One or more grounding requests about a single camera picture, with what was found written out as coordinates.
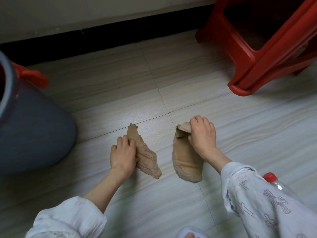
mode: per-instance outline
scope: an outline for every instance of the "black baseboard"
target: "black baseboard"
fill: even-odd
[[[203,27],[214,5],[0,44],[23,66],[54,61]]]

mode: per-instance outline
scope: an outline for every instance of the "person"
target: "person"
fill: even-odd
[[[241,218],[249,237],[316,237],[317,214],[267,183],[255,168],[225,156],[216,147],[216,130],[207,118],[195,116],[190,124],[189,142],[220,174],[224,206],[228,213]],[[41,211],[26,238],[99,237],[107,221],[103,213],[137,161],[135,142],[129,144],[127,136],[119,137],[111,148],[111,169],[105,178],[83,197]],[[185,236],[197,237],[193,233]]]

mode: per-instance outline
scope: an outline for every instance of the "red trash can handle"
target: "red trash can handle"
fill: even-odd
[[[25,80],[28,80],[32,84],[40,87],[40,88],[46,88],[48,84],[48,79],[45,75],[40,73],[36,70],[30,70],[26,67],[23,67],[19,64],[16,64],[12,62],[12,65],[18,75],[19,78],[23,78]]]

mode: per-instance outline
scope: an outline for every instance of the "person's left hand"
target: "person's left hand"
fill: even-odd
[[[135,141],[128,143],[128,137],[118,137],[117,145],[111,147],[111,169],[122,179],[124,183],[132,174],[139,158],[135,157]]]

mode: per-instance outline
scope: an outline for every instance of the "white shirt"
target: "white shirt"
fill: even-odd
[[[267,183],[251,166],[226,164],[221,184],[225,208],[241,217],[249,237],[312,238],[317,234],[317,214]],[[98,238],[106,222],[91,201],[77,196],[42,210],[26,238]]]

